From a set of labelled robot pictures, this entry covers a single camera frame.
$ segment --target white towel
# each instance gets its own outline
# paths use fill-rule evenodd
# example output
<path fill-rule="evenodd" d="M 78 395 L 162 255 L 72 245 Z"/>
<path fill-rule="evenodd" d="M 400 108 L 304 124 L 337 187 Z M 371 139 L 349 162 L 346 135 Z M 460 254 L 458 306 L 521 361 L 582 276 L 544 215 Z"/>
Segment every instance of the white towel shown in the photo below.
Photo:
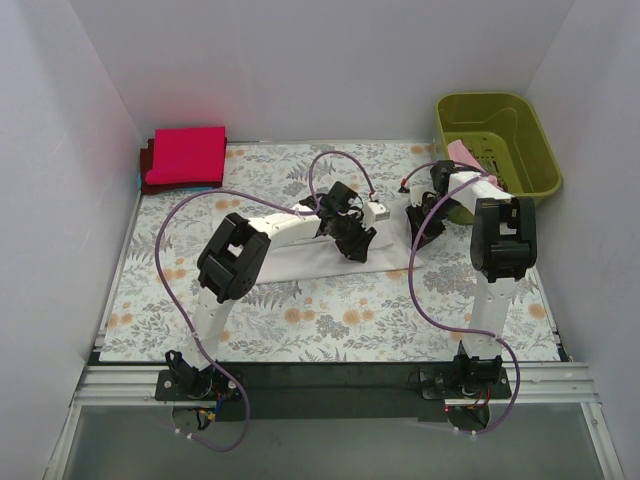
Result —
<path fill-rule="evenodd" d="M 409 266 L 411 236 L 405 207 L 408 200 L 385 204 L 391 213 L 388 220 L 377 222 L 378 232 L 371 241 L 365 263 L 344 258 L 332 238 L 278 248 L 267 254 L 257 284 L 308 280 L 349 273 L 386 272 Z M 416 258 L 415 266 L 423 263 Z"/>

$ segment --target gray wall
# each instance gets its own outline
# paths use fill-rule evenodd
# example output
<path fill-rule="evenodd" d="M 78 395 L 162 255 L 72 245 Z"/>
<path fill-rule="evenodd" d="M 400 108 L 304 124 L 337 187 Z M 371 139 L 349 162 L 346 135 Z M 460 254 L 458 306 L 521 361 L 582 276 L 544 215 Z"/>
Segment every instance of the gray wall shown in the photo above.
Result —
<path fill-rule="evenodd" d="M 140 137 L 67 0 L 0 15 L 0 478 L 42 478 L 93 343 Z"/>
<path fill-rule="evenodd" d="M 640 478 L 640 4 L 576 0 L 528 90 L 563 170 L 538 265 L 587 360 L 627 478 Z"/>
<path fill-rule="evenodd" d="M 524 93 L 573 0 L 70 0 L 140 132 L 429 137 L 455 90 Z"/>

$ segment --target purple cable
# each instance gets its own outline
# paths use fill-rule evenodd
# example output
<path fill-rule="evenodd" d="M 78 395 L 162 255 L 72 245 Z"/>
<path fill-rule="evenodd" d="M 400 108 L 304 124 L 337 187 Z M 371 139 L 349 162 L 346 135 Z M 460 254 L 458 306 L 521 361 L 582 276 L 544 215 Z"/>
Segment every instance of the purple cable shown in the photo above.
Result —
<path fill-rule="evenodd" d="M 261 203 L 262 205 L 266 205 L 268 207 L 274 208 L 276 210 L 280 210 L 281 212 L 289 213 L 291 215 L 301 215 L 301 216 L 315 215 L 319 210 L 319 202 L 318 202 L 318 197 L 316 195 L 316 191 L 313 188 L 313 167 L 318 162 L 318 160 L 320 160 L 320 158 L 324 157 L 325 155 L 329 155 L 329 154 L 342 155 L 342 156 L 352 160 L 358 166 L 358 168 L 360 168 L 360 170 L 364 174 L 365 179 L 367 180 L 367 183 L 369 184 L 369 187 L 371 189 L 371 194 L 375 193 L 375 190 L 373 188 L 373 184 L 371 183 L 371 179 L 369 178 L 369 175 L 367 174 L 367 172 L 366 172 L 364 166 L 362 165 L 362 163 L 360 163 L 355 157 L 353 157 L 352 155 L 349 155 L 348 153 L 341 152 L 341 151 L 338 151 L 338 150 L 330 150 L 330 151 L 322 152 L 322 153 L 318 154 L 313 159 L 313 161 L 311 162 L 311 166 L 309 167 L 309 189 L 311 190 L 311 195 L 312 195 L 312 197 L 315 200 L 316 205 L 317 205 L 316 209 L 311 211 L 311 212 L 307 212 L 307 211 L 300 212 L 298 210 L 294 210 L 292 208 L 283 207 L 281 205 L 278 205 L 278 204 L 273 203 L 273 202 L 269 202 L 267 200 L 262 200 L 261 198 L 254 197 L 253 195 L 249 195 L 248 193 L 236 192 L 234 190 L 228 190 L 228 189 L 225 189 L 225 188 L 218 188 L 216 190 L 208 190 L 206 192 L 194 193 L 193 195 L 190 195 L 187 198 L 185 198 L 182 201 L 180 201 L 175 207 L 173 207 L 171 212 L 169 212 L 169 215 L 167 215 L 167 218 L 164 220 L 164 222 L 162 223 L 162 226 L 158 230 L 158 235 L 156 237 L 156 244 L 155 244 L 155 248 L 154 248 L 154 259 L 155 259 L 155 263 L 156 263 L 156 269 L 158 270 L 158 276 L 160 277 L 160 281 L 162 282 L 162 285 L 164 286 L 165 290 L 167 291 L 167 294 L 169 295 L 169 297 L 171 298 L 171 300 L 173 301 L 173 303 L 177 307 L 178 311 L 180 312 L 180 314 L 184 318 L 185 322 L 187 323 L 187 327 L 191 331 L 191 333 L 193 335 L 193 340 L 194 340 L 196 346 L 198 347 L 198 350 L 200 350 L 200 353 L 202 354 L 202 356 L 207 359 L 207 361 L 213 366 L 213 368 L 215 368 L 217 371 L 222 373 L 222 375 L 224 375 L 227 379 L 231 380 L 232 382 L 234 382 L 237 385 L 238 391 L 240 392 L 240 395 L 242 396 L 242 401 L 244 402 L 245 417 L 244 417 L 244 425 L 242 427 L 242 432 L 240 433 L 240 436 L 236 439 L 236 441 L 233 442 L 231 445 L 229 445 L 227 447 L 221 447 L 219 445 L 216 445 L 214 443 L 209 442 L 207 439 L 205 439 L 203 437 L 191 434 L 191 438 L 193 438 L 195 441 L 205 445 L 206 447 L 208 447 L 211 450 L 214 450 L 216 452 L 220 452 L 220 453 L 230 452 L 231 450 L 236 448 L 238 445 L 240 445 L 240 443 L 244 440 L 244 437 L 247 435 L 247 431 L 249 429 L 249 421 L 251 420 L 251 406 L 249 405 L 249 397 L 247 395 L 246 390 L 242 386 L 242 384 L 240 384 L 240 382 L 237 379 L 235 379 L 233 377 L 233 375 L 231 375 L 227 370 L 225 370 L 222 366 L 220 366 L 219 363 L 217 363 L 213 358 L 211 358 L 211 356 L 207 353 L 206 349 L 204 348 L 204 345 L 202 345 L 202 342 L 200 342 L 200 339 L 198 338 L 198 335 L 196 333 L 195 326 L 193 325 L 193 323 L 191 322 L 191 319 L 189 318 L 189 314 L 187 313 L 187 311 L 184 309 L 184 307 L 180 303 L 180 300 L 178 300 L 178 297 L 176 297 L 176 295 L 173 293 L 173 290 L 169 286 L 169 282 L 167 281 L 167 278 L 165 277 L 164 272 L 162 271 L 162 265 L 160 263 L 160 242 L 162 240 L 162 237 L 164 236 L 165 230 L 167 229 L 167 225 L 169 224 L 171 219 L 174 217 L 174 215 L 178 212 L 178 210 L 180 210 L 183 206 L 185 206 L 191 200 L 194 200 L 194 199 L 196 199 L 198 197 L 203 197 L 205 195 L 211 195 L 213 193 L 226 193 L 226 194 L 229 194 L 229 195 L 235 195 L 235 196 L 238 196 L 238 197 L 246 198 L 247 200 L 252 200 L 254 202 Z"/>
<path fill-rule="evenodd" d="M 418 167 L 418 169 L 414 170 L 411 175 L 413 173 L 415 173 L 416 171 L 418 171 L 420 168 L 424 168 L 425 166 L 421 166 Z M 513 405 L 516 402 L 516 398 L 518 397 L 518 393 L 520 392 L 520 364 L 518 363 L 518 359 L 516 358 L 516 354 L 513 351 L 513 349 L 507 344 L 507 342 L 505 342 L 502 338 L 499 338 L 495 333 L 493 332 L 489 332 L 488 330 L 479 330 L 479 329 L 474 329 L 474 328 L 456 328 L 456 327 L 448 327 L 446 325 L 443 325 L 442 323 L 436 322 L 435 320 L 433 320 L 431 317 L 429 317 L 429 315 L 427 315 L 427 313 L 422 309 L 422 307 L 420 306 L 420 303 L 418 302 L 418 297 L 416 296 L 416 291 L 413 285 L 413 270 L 414 270 L 414 262 L 416 259 L 416 253 L 418 252 L 418 244 L 420 243 L 420 239 L 422 238 L 422 235 L 424 234 L 425 229 L 427 228 L 427 225 L 429 224 L 429 222 L 431 221 L 431 219 L 433 218 L 433 216 L 435 215 L 435 213 L 438 211 L 438 209 L 449 199 L 451 198 L 453 195 L 455 195 L 456 193 L 458 193 L 460 190 L 462 190 L 463 188 L 468 187 L 469 185 L 477 182 L 478 180 L 480 180 L 480 178 L 482 178 L 482 176 L 478 176 L 478 177 L 473 177 L 471 180 L 468 180 L 466 182 L 464 182 L 462 185 L 454 188 L 453 190 L 451 190 L 450 192 L 448 192 L 446 195 L 444 195 L 440 200 L 438 200 L 438 202 L 434 205 L 433 209 L 429 212 L 429 214 L 427 215 L 427 218 L 424 219 L 424 222 L 422 222 L 422 225 L 420 225 L 420 228 L 418 229 L 418 233 L 416 234 L 416 239 L 413 242 L 413 245 L 411 247 L 411 255 L 409 257 L 409 270 L 408 270 L 408 276 L 409 276 L 409 293 L 411 295 L 411 300 L 413 301 L 413 305 L 416 307 L 416 310 L 418 311 L 418 313 L 427 321 L 429 322 L 431 325 L 433 325 L 434 327 L 438 327 L 441 328 L 442 330 L 446 330 L 448 332 L 457 332 L 457 333 L 472 333 L 472 334 L 478 334 L 478 335 L 486 335 L 488 337 L 491 337 L 493 339 L 496 340 L 496 342 L 498 342 L 500 345 L 502 345 L 508 352 L 509 355 L 511 355 L 511 358 L 513 359 L 513 365 L 515 367 L 516 370 L 516 386 L 513 390 L 513 394 L 511 396 L 511 400 L 509 401 L 509 404 L 507 405 L 507 408 L 505 409 L 505 411 L 502 413 L 502 415 L 500 415 L 500 417 L 493 422 L 491 425 L 489 425 L 487 428 L 480 430 L 478 432 L 476 432 L 476 434 L 480 435 L 480 434 L 485 434 L 485 433 L 489 433 L 492 430 L 494 430 L 495 428 L 498 427 L 498 425 L 500 425 L 505 418 L 507 418 L 507 415 L 509 415 L 509 413 L 511 412 L 511 410 L 513 409 Z M 442 430 L 442 427 L 427 427 L 427 428 L 434 428 L 437 430 Z M 473 434 L 473 431 L 468 431 L 468 430 L 460 430 L 463 433 L 467 433 L 469 435 Z"/>

